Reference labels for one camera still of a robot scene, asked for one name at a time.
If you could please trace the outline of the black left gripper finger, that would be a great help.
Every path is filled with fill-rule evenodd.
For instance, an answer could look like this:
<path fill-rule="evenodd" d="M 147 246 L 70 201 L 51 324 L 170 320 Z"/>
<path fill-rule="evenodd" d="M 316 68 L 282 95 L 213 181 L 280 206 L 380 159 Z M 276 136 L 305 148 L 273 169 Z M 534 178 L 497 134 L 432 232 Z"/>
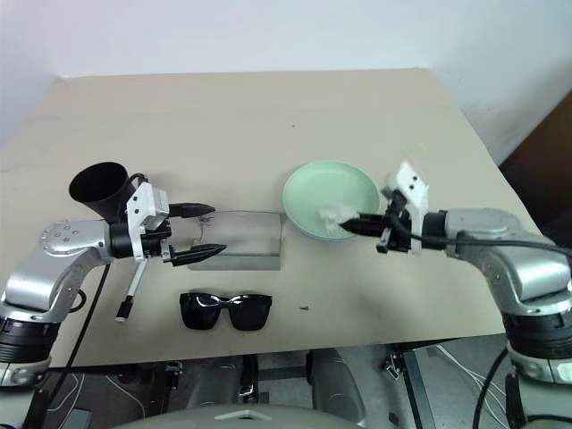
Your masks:
<path fill-rule="evenodd" d="M 169 262 L 173 266 L 191 265 L 214 257 L 227 249 L 223 244 L 201 244 L 185 251 L 177 251 L 173 246 L 169 247 Z"/>
<path fill-rule="evenodd" d="M 213 206 L 202 203 L 175 203 L 169 205 L 169 217 L 195 218 L 213 213 Z"/>

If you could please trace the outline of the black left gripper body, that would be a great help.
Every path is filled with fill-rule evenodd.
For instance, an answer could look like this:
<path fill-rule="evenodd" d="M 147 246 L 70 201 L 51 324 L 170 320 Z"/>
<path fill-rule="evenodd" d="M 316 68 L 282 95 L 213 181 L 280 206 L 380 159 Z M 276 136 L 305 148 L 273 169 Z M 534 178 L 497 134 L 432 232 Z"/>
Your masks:
<path fill-rule="evenodd" d="M 142 248 L 144 257 L 160 257 L 164 263 L 172 260 L 172 246 L 169 239 L 172 236 L 172 227 L 169 219 L 164 220 L 155 230 L 146 230 L 142 235 Z"/>

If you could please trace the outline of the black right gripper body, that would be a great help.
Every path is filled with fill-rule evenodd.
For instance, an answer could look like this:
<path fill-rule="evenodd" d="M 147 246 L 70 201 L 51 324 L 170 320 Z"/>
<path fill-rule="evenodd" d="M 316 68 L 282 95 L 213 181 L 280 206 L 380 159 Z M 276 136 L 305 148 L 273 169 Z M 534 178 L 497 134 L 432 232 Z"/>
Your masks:
<path fill-rule="evenodd" d="M 411 217 L 406 209 L 407 200 L 398 190 L 382 189 L 382 194 L 387 207 L 382 215 L 382 232 L 376 251 L 380 254 L 408 253 L 411 250 Z"/>

